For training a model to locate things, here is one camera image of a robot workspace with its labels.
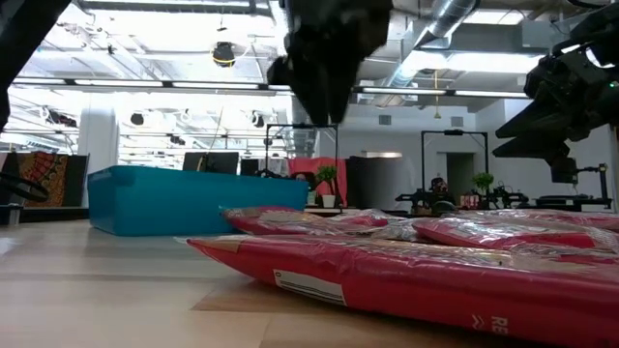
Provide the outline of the red cloth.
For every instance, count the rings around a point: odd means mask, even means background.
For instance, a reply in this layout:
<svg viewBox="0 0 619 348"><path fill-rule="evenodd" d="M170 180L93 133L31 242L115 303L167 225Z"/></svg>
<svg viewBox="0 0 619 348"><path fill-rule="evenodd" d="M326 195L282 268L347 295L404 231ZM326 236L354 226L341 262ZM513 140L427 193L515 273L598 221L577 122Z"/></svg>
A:
<svg viewBox="0 0 619 348"><path fill-rule="evenodd" d="M317 174L318 169L322 166L335 166L337 168L337 184L339 189L339 197L343 207L348 206L347 202L347 177L346 163L344 159L335 160L334 158L295 158L288 159L288 169L291 174L299 172L311 172Z"/></svg>

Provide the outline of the orange patterned panel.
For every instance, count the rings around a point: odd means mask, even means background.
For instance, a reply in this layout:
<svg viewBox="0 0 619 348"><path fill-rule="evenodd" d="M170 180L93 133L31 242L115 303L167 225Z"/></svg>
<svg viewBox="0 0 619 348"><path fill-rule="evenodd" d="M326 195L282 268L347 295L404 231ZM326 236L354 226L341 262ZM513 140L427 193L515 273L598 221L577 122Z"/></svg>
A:
<svg viewBox="0 0 619 348"><path fill-rule="evenodd" d="M79 207L82 205L89 157L81 155L0 153L0 173L10 174L45 188L45 202L22 198L0 187L0 204L15 203L33 208Z"/></svg>

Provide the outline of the green plant in white pot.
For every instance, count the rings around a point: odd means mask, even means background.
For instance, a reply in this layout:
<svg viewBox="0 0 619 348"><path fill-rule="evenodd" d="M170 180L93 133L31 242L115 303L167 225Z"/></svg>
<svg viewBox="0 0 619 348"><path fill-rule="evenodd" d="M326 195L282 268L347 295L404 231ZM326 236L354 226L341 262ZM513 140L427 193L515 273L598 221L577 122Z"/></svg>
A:
<svg viewBox="0 0 619 348"><path fill-rule="evenodd" d="M325 184L328 188L327 193L321 194L324 208L336 208L339 203L337 174L337 168L334 165L324 165L318 168L316 175L318 184Z"/></svg>

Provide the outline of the small green plant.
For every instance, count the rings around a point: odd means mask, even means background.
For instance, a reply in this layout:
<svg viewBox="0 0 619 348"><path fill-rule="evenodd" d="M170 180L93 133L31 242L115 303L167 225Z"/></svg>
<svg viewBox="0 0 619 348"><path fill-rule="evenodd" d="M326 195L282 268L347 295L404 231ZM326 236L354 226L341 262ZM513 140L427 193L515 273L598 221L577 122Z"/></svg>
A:
<svg viewBox="0 0 619 348"><path fill-rule="evenodd" d="M480 172L473 176L473 184L484 195L488 195L490 187L494 182L494 176L488 172Z"/></svg>

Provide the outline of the ceiling light strip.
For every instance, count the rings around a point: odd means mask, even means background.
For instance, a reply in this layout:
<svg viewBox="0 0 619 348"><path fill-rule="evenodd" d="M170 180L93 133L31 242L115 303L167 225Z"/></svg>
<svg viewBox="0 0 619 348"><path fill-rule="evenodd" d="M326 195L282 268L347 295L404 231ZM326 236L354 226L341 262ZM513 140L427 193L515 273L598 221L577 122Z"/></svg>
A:
<svg viewBox="0 0 619 348"><path fill-rule="evenodd" d="M147 80L112 80L112 79L62 79L62 78L35 78L18 77L13 84L20 85L79 85L102 87L163 87L161 81Z"/></svg>
<svg viewBox="0 0 619 348"><path fill-rule="evenodd" d="M170 82L173 88L193 90L260 90L260 84L254 83L225 83L225 82Z"/></svg>
<svg viewBox="0 0 619 348"><path fill-rule="evenodd" d="M441 89L357 86L354 88L354 93L373 94L373 95L401 95L401 96L446 96L450 92L447 90L441 90Z"/></svg>
<svg viewBox="0 0 619 348"><path fill-rule="evenodd" d="M474 90L455 90L455 97L465 98L487 98L487 99L509 99L527 100L529 97L522 92L497 92L497 91L474 91Z"/></svg>

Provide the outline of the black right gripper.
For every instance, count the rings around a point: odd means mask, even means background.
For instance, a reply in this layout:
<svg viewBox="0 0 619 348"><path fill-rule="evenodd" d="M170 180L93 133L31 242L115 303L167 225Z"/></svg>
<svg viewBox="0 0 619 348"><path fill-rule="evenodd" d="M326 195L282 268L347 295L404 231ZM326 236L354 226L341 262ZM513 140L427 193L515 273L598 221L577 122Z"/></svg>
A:
<svg viewBox="0 0 619 348"><path fill-rule="evenodd" d="M601 68L577 50L547 56L526 76L532 102L495 135L512 138L529 133L560 134L571 141L605 125L619 126L619 70ZM570 148L557 139L514 138L492 151L497 158L556 160Z"/></svg>

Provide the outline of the black computer monitor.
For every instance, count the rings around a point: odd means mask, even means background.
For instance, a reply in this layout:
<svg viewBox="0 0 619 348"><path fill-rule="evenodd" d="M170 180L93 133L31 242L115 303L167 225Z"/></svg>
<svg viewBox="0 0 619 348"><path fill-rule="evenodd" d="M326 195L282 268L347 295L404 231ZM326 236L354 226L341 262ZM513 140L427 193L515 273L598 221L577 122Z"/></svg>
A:
<svg viewBox="0 0 619 348"><path fill-rule="evenodd" d="M185 153L183 169L235 175L238 164L239 154L237 152L194 152Z"/></svg>

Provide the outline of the black monitor stand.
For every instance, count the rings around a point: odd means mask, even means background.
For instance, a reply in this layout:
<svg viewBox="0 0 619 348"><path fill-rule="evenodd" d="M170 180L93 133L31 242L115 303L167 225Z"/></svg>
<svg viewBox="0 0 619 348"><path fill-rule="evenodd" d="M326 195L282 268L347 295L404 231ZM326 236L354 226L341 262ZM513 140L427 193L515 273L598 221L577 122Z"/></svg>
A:
<svg viewBox="0 0 619 348"><path fill-rule="evenodd" d="M583 168L578 168L577 172L581 173L581 172L591 172L591 173L598 173L599 174L599 179L600 179L600 188L601 188L601 199L602 200L608 200L608 189L607 189L607 178L606 178L606 172L607 172L607 164L606 163L600 163L597 166L587 166L587 167L583 167Z"/></svg>

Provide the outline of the black monitor on stand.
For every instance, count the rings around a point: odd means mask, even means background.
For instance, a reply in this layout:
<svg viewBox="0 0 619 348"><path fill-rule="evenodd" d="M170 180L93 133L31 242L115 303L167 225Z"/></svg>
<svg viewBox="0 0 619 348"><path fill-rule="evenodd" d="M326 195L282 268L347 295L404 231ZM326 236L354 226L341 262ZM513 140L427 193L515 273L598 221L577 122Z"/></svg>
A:
<svg viewBox="0 0 619 348"><path fill-rule="evenodd" d="M578 183L578 168L573 158L556 159L550 166L551 181L555 184Z"/></svg>

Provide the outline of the black hoop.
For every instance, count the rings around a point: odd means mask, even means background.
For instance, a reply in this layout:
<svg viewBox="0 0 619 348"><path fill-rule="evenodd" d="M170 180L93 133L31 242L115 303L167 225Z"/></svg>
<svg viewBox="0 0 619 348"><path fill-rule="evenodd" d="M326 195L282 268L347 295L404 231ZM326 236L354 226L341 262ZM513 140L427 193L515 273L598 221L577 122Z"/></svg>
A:
<svg viewBox="0 0 619 348"><path fill-rule="evenodd" d="M35 202L45 202L49 198L48 190L39 183L9 173L0 172L0 188Z"/></svg>

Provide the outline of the silver slanted ventilation duct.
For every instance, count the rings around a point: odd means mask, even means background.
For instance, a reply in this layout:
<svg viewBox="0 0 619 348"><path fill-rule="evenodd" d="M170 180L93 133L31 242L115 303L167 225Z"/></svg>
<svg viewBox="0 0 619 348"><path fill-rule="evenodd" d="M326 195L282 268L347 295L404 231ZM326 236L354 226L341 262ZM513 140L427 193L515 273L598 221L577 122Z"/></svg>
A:
<svg viewBox="0 0 619 348"><path fill-rule="evenodd" d="M424 57L421 48L430 44L434 48L446 49L459 25L480 6L481 0L433 0L429 15L414 19L408 26L401 43L401 62L384 83L384 87L405 88L421 70Z"/></svg>

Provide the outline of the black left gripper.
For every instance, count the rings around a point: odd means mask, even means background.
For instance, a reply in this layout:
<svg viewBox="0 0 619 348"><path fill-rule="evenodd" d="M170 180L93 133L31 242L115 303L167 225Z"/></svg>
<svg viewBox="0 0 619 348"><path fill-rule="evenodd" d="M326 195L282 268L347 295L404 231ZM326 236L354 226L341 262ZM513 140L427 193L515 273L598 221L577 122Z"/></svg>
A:
<svg viewBox="0 0 619 348"><path fill-rule="evenodd" d="M288 32L285 56L267 71L271 85L287 85L318 126L329 123L325 91L318 67L330 63L357 67L388 38L393 0L281 0ZM332 123L344 119L355 71L328 75L328 106Z"/></svg>

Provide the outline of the black cabinet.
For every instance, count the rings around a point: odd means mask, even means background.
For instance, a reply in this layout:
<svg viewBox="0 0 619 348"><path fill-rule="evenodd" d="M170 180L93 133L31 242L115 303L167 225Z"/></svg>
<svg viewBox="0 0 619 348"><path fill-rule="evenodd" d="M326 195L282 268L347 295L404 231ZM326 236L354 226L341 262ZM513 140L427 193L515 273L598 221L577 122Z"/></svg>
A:
<svg viewBox="0 0 619 348"><path fill-rule="evenodd" d="M350 157L346 160L347 203L357 209L386 209L383 188L388 161L381 158Z"/></svg>

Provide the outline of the black metal frame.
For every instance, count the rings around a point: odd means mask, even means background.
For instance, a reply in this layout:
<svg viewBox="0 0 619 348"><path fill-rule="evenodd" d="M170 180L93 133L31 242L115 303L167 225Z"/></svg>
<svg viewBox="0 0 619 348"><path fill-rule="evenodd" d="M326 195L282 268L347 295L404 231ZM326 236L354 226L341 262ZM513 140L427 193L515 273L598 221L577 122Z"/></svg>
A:
<svg viewBox="0 0 619 348"><path fill-rule="evenodd" d="M486 131L468 131L468 130L421 130L421 191L427 191L426 187L426 142L425 137L427 134L442 134L445 136L463 136L468 134L473 137L475 135L480 135L484 139L484 144L481 145L484 149L484 164L485 164L485 173L490 173L489 171L489 142L488 142L488 133Z"/></svg>
<svg viewBox="0 0 619 348"><path fill-rule="evenodd" d="M262 170L257 172L257 175L262 178L275 178L275 179L284 179L284 176L276 175L269 169L269 149L272 144L272 139L280 139L280 132L283 129L291 128L293 130L320 130L320 129L332 129L335 133L335 160L339 160L339 126L335 124L328 125L312 125L306 123L292 123L292 124L267 124L266 125L266 133L263 139L263 144L265 145L265 166ZM339 203L336 208L331 208L341 211L341 199L339 197Z"/></svg>

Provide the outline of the black desk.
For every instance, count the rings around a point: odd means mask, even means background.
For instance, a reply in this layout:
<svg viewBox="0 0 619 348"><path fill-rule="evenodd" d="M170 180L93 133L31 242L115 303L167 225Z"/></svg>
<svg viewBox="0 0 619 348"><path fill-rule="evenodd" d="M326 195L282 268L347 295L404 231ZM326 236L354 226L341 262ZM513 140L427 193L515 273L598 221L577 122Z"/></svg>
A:
<svg viewBox="0 0 619 348"><path fill-rule="evenodd" d="M535 200L535 208L551 209L568 212L582 212L584 206L600 206L609 210L612 205L610 198L579 195L547 195Z"/></svg>

